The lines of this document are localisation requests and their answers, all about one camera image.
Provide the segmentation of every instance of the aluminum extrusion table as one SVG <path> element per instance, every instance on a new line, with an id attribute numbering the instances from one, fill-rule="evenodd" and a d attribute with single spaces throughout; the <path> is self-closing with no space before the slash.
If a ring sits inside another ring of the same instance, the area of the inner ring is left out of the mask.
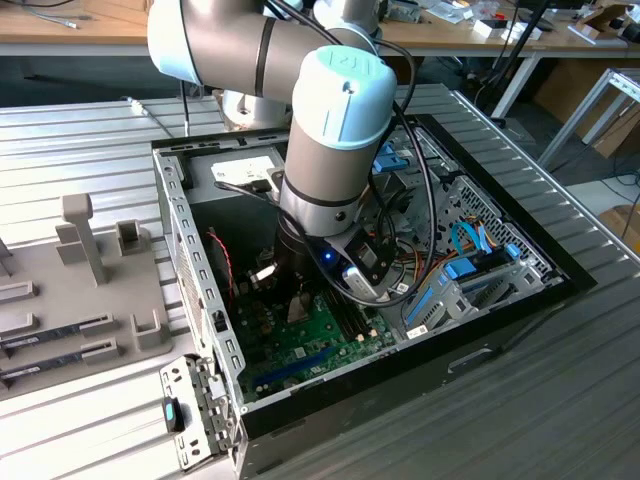
<path id="1" fill-rule="evenodd" d="M 145 103 L 182 134 L 177 100 Z M 215 101 L 190 110 L 193 134 L 222 131 Z M 409 113 L 434 115 L 599 285 L 509 353 L 264 478 L 636 478 L 640 260 L 458 93 L 421 86 Z M 0 478 L 182 476 L 157 375 L 192 349 L 161 239 L 149 141 L 163 135 L 125 102 L 0 110 L 0 236 L 10 246 L 53 239 L 57 197 L 75 192 L 92 194 L 96 230 L 137 218 L 155 237 L 175 343 L 0 402 Z M 227 460 L 188 478 L 233 474 Z"/>
<path id="2" fill-rule="evenodd" d="M 591 145 L 600 137 L 602 132 L 605 131 L 605 127 L 611 124 L 615 115 L 618 115 L 621 111 L 628 111 L 634 105 L 634 102 L 640 103 L 640 68 L 622 68 L 619 70 L 608 68 L 587 96 L 584 97 L 580 105 L 578 105 L 576 111 L 569 117 L 564 127 L 560 129 L 553 140 L 551 140 L 551 143 L 549 143 L 549 146 L 542 152 L 542 155 L 540 155 L 538 159 L 540 166 L 546 167 L 549 164 L 553 156 L 576 131 L 580 123 L 582 123 L 593 107 L 596 106 L 609 87 L 617 88 L 620 93 L 582 138 L 582 141 L 587 145 Z"/>

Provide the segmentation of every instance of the electronic components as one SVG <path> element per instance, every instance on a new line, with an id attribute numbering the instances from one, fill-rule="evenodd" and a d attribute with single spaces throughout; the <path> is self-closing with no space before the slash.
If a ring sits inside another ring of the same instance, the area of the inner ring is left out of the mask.
<path id="1" fill-rule="evenodd" d="M 407 305 L 404 321 L 411 330 L 424 326 L 430 331 L 543 288 L 540 274 L 520 260 L 515 245 L 490 254 L 474 252 L 442 261 Z"/>
<path id="2" fill-rule="evenodd" d="M 264 398 L 366 358 L 395 344 L 386 321 L 327 290 L 313 298 L 308 318 L 289 322 L 283 304 L 238 299 L 234 328 L 247 368 L 245 398 Z"/>

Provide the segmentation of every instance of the motherboard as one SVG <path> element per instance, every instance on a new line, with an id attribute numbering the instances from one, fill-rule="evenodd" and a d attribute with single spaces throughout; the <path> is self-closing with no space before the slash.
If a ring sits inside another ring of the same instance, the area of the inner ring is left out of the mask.
<path id="1" fill-rule="evenodd" d="M 247 368 L 239 376 L 246 401 L 350 365 L 393 346 L 392 329 L 370 308 L 360 309 L 326 290 L 313 298 L 308 318 L 289 323 L 284 304 L 239 297 L 233 328 Z"/>

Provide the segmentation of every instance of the metal case frame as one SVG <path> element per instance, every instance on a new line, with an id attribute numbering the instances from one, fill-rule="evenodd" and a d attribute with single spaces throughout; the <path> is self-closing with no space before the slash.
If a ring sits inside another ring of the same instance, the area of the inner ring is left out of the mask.
<path id="1" fill-rule="evenodd" d="M 308 448 L 450 382 L 481 361 L 499 353 L 507 342 L 540 314 L 596 285 L 592 277 L 433 117 L 420 115 L 411 117 L 411 121 L 415 126 L 423 128 L 440 149 L 462 166 L 464 174 L 484 189 L 510 221 L 526 234 L 529 242 L 556 266 L 563 281 L 531 297 L 491 311 L 478 321 L 462 324 L 434 337 L 415 339 L 393 355 L 301 389 L 295 395 L 259 410 L 240 409 L 244 439 L 236 452 L 235 460 L 241 469 L 241 478 L 265 472 Z M 174 196 L 171 189 L 171 182 L 174 182 L 175 187 L 176 181 L 188 188 L 189 178 L 180 162 L 195 156 L 196 148 L 197 155 L 212 154 L 224 151 L 225 148 L 233 148 L 233 145 L 238 148 L 252 142 L 257 145 L 260 142 L 282 141 L 286 135 L 287 132 L 283 130 L 266 130 L 153 142 L 163 224 L 165 233 L 173 237 L 171 242 L 168 239 L 170 250 L 172 244 L 185 244 L 185 254 L 194 256 L 196 247 L 202 248 L 195 225 L 175 223 L 184 220 L 178 213 L 184 216 L 185 212 L 189 212 L 186 199 L 181 195 Z M 173 180 L 166 176 L 168 171 L 163 171 L 171 166 L 175 168 Z M 176 238 L 179 229 L 184 230 L 180 241 Z M 194 244 L 190 243 L 188 235 L 194 236 Z M 174 260 L 179 257 L 175 251 L 171 255 Z M 210 292 L 205 298 L 196 300 L 203 308 L 193 307 L 200 310 L 201 335 L 208 337 L 216 347 L 215 354 L 224 357 L 223 362 L 226 361 L 232 368 L 242 369 L 243 361 L 234 355 L 237 347 L 235 344 L 230 347 L 228 343 L 232 340 L 228 335 L 230 326 L 226 324 L 224 305 L 206 256 L 201 256 L 200 261 L 203 264 L 202 270 L 196 272 L 189 266 L 184 275 L 191 275 L 195 281 L 202 283 L 203 292 Z M 179 277 L 182 267 L 184 265 L 176 265 Z M 189 289 L 186 297 L 187 303 L 190 303 Z M 216 320 L 225 323 L 227 330 L 217 332 Z M 201 345 L 200 338 L 194 339 L 198 348 L 204 345 Z M 238 393 L 233 390 L 229 392 L 234 400 Z"/>

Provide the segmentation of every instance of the light blue joint cap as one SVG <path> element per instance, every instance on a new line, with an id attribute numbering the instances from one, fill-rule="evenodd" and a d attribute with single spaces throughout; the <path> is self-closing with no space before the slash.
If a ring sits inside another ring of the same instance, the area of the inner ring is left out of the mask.
<path id="1" fill-rule="evenodd" d="M 305 57 L 293 89 L 293 113 L 316 142 L 357 150 L 378 141 L 391 120 L 396 76 L 379 57 L 342 45 Z"/>
<path id="2" fill-rule="evenodd" d="M 180 0 L 156 0 L 149 11 L 147 43 L 160 72 L 201 85 L 189 53 Z"/>

